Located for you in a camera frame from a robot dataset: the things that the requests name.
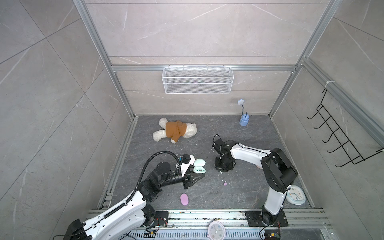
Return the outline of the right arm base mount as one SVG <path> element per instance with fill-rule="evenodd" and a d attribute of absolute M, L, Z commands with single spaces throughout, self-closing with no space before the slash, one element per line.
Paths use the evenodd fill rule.
<path fill-rule="evenodd" d="M 288 227 L 288 220 L 283 210 L 278 214 L 272 215 L 267 210 L 261 211 L 245 211 L 245 217 L 249 227 Z"/>

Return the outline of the mint green charging case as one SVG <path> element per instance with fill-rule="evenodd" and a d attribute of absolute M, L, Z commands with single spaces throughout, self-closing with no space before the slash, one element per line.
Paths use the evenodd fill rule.
<path fill-rule="evenodd" d="M 206 169 L 204 168 L 205 164 L 206 164 L 205 160 L 196 159 L 194 162 L 193 172 L 197 174 L 205 174 L 206 173 Z"/>

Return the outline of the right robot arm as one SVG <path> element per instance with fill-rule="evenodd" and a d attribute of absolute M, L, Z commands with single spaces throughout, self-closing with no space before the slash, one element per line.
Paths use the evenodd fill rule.
<path fill-rule="evenodd" d="M 213 139 L 213 148 L 219 154 L 215 159 L 218 171 L 233 170 L 237 160 L 254 164 L 264 171 L 269 192 L 260 217 L 265 226 L 274 224 L 283 211 L 288 190 L 298 175 L 285 153 L 279 148 L 260 150 L 232 140 L 223 141 L 221 138 Z"/>

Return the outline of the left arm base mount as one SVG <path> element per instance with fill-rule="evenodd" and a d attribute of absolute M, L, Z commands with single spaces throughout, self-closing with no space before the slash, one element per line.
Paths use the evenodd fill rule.
<path fill-rule="evenodd" d="M 153 220 L 148 220 L 143 224 L 146 228 L 167 227 L 169 219 L 168 211 L 157 211 Z"/>

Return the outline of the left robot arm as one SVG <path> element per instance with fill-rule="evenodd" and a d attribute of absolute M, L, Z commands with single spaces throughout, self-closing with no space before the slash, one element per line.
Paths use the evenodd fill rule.
<path fill-rule="evenodd" d="M 167 154 L 176 162 L 172 170 L 170 163 L 161 162 L 143 178 L 147 166 L 155 157 Z M 81 222 L 73 221 L 63 238 L 65 240 L 116 240 L 130 230 L 151 225 L 156 211 L 151 206 L 162 192 L 162 187 L 182 183 L 184 189 L 193 186 L 205 177 L 206 162 L 192 155 L 184 154 L 181 158 L 170 151 L 160 151 L 145 162 L 134 190 L 123 200 L 96 217 Z"/>

